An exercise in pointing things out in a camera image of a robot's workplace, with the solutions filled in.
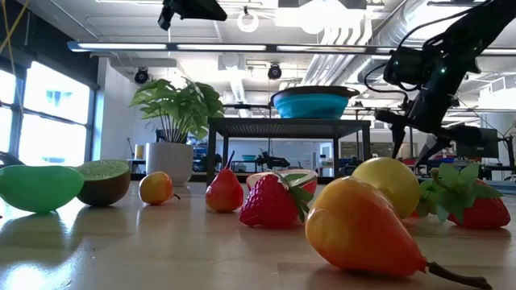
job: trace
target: window frame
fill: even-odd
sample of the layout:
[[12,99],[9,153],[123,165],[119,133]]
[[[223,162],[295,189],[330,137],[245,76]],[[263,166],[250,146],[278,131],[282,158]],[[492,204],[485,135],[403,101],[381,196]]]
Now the window frame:
[[[65,73],[62,73],[59,70],[49,67],[50,69],[61,73],[67,77],[72,79],[73,76],[68,76]],[[9,145],[9,154],[19,157],[19,144],[22,134],[22,125],[23,125],[23,116],[21,107],[23,106],[23,101],[25,99],[25,90],[27,86],[27,70],[29,68],[25,68],[20,66],[19,64],[15,64],[16,70],[16,86],[15,86],[15,100],[12,104],[2,103],[2,107],[5,107],[12,112],[12,120],[10,127],[10,145]],[[0,57],[0,70],[5,71],[7,73],[13,74],[12,67],[10,61]],[[88,120],[86,124],[82,124],[79,122],[75,122],[69,120],[67,118],[58,117],[52,114],[47,114],[44,112],[39,112],[36,110],[30,110],[23,107],[24,114],[32,114],[41,118],[46,118],[56,122],[62,122],[70,125],[79,125],[83,126],[86,129],[86,139],[85,139],[85,155],[84,161],[91,161],[92,159],[92,149],[93,149],[93,136],[94,136],[94,117],[95,117],[95,100],[97,98],[97,88],[92,88],[91,85],[84,84],[89,87],[89,104],[88,104]]]

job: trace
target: white pot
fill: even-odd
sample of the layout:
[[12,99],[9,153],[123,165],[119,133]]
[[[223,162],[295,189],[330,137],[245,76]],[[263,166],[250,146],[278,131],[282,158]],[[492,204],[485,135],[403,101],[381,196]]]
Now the white pot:
[[147,174],[165,172],[173,186],[185,186],[192,177],[194,148],[179,143],[147,143]]

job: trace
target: camera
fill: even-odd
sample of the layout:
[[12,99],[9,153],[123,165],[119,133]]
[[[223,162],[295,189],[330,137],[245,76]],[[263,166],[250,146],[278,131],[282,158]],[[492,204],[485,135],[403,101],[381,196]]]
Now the camera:
[[277,80],[281,78],[281,68],[279,64],[271,64],[271,68],[268,70],[269,80]]
[[135,75],[135,82],[138,84],[145,84],[148,81],[148,68],[138,68]]

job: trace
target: potted plant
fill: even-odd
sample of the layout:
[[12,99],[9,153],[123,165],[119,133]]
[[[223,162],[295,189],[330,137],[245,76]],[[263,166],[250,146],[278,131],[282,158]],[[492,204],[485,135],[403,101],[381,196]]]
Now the potted plant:
[[141,106],[142,119],[158,118],[163,143],[147,143],[147,174],[165,172],[174,186],[184,186],[192,176],[194,149],[186,144],[188,133],[197,139],[208,134],[208,118],[224,117],[220,95],[210,86],[186,79],[175,88],[167,80],[152,81],[138,89],[130,107]]

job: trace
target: watermelon slice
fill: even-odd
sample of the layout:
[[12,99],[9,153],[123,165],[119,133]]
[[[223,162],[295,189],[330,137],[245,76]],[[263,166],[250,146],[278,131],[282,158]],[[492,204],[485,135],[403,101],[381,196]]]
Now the watermelon slice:
[[[292,186],[301,186],[309,193],[314,194],[317,188],[317,172],[306,170],[306,169],[290,169],[277,172],[287,179]],[[248,189],[264,176],[273,174],[272,172],[260,172],[253,174],[246,179]]]

